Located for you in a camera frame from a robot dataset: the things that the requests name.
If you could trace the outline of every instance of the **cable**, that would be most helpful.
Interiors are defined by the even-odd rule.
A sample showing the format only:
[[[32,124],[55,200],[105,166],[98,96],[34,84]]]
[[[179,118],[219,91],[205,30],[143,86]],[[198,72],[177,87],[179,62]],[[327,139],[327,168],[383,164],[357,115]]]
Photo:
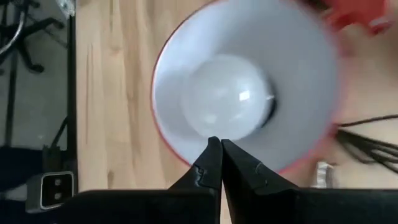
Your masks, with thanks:
[[[60,129],[58,129],[58,132],[55,135],[53,141],[51,142],[51,146],[50,147],[56,147],[58,145],[58,142],[59,142],[59,140],[61,138],[63,130],[67,127],[67,124],[68,124],[68,117],[63,119],[62,124],[60,126]]]
[[[376,121],[385,121],[385,120],[389,120],[389,119],[398,119],[398,114],[380,116],[380,117],[375,117],[375,118],[364,119],[361,121],[339,124],[339,126],[342,128],[347,128],[347,127],[357,126],[360,124],[372,123],[372,122],[376,122]]]
[[[390,119],[398,119],[398,114],[387,116],[380,116],[375,118],[364,119],[360,121],[338,124],[341,128],[357,126],[361,124],[368,124],[377,121],[385,121]],[[398,164],[398,146],[388,142],[383,142],[377,139],[371,139],[360,134],[353,133],[344,129],[339,129],[336,136],[336,141],[342,148],[354,159],[363,164],[378,163],[392,172],[398,174],[398,168],[392,164]]]

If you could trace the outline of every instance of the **wooden table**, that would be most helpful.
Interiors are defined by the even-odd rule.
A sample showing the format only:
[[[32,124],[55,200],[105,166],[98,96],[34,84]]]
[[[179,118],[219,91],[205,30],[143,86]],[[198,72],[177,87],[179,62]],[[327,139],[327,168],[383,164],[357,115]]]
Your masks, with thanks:
[[[208,1],[77,1],[80,191],[164,189],[188,170],[157,134],[150,82],[167,37]],[[355,56],[345,60],[349,81],[340,120],[398,113],[398,27],[372,39],[357,27],[343,33]],[[397,127],[398,121],[388,121],[355,131],[398,144]],[[341,150],[328,151],[325,157],[338,164],[342,187],[398,187],[397,176],[379,166],[358,164]]]

